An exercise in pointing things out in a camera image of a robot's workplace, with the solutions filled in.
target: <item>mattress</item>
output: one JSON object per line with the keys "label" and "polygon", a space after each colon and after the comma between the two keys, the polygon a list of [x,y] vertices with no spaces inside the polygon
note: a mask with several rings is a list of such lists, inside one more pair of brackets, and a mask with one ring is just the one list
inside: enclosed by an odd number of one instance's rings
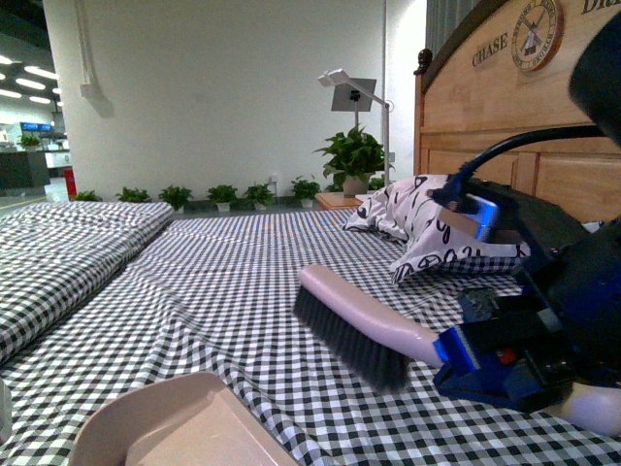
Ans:
{"label": "mattress", "polygon": [[0,217],[0,363],[103,285],[171,215],[164,203],[72,202]]}
{"label": "mattress", "polygon": [[376,394],[291,314],[297,272],[325,265],[441,331],[456,295],[511,276],[420,273],[391,284],[398,244],[342,231],[343,211],[177,220],[105,288],[0,370],[14,395],[7,464],[60,465],[97,409],[133,388],[217,374],[300,464],[619,464],[621,442],[544,414],[438,395],[409,367]]}

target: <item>wooden nightstand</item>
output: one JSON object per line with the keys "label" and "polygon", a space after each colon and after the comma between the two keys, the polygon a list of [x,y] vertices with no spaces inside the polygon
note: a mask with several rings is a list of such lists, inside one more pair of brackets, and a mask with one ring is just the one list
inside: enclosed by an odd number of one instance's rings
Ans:
{"label": "wooden nightstand", "polygon": [[319,207],[324,211],[335,211],[336,209],[355,209],[362,201],[355,197],[344,197],[342,192],[320,192],[314,198],[319,203]]}

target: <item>dustpan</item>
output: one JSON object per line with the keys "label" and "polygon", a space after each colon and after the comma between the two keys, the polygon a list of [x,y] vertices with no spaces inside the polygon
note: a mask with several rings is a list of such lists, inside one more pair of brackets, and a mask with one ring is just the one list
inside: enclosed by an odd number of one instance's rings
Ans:
{"label": "dustpan", "polygon": [[69,466],[265,465],[296,462],[214,374],[131,391],[82,427]]}

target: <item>black cable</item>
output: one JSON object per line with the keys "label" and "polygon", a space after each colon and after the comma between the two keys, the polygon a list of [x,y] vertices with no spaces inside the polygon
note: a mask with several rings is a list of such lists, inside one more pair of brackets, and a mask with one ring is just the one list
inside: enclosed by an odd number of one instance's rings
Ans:
{"label": "black cable", "polygon": [[578,138],[599,138],[603,136],[605,136],[605,134],[602,132],[602,130],[598,126],[594,125],[548,128],[540,129],[537,131],[530,131],[528,133],[517,134],[484,150],[474,159],[466,162],[459,170],[459,172],[453,175],[443,188],[436,189],[434,191],[433,199],[439,204],[442,204],[443,206],[446,206],[446,204],[450,201],[458,201],[461,198],[464,184],[472,177],[476,169],[478,169],[484,163],[489,162],[497,155],[500,155],[501,153],[504,153],[508,150],[513,150],[521,146],[526,146],[533,143],[542,143],[544,141]]}

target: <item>windmill emblem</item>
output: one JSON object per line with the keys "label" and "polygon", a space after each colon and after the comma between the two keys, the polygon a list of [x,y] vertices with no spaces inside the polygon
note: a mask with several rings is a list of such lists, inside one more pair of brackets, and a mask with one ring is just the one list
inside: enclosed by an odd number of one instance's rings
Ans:
{"label": "windmill emblem", "polygon": [[523,71],[545,66],[561,42],[562,14],[557,0],[531,0],[513,29],[511,55]]}

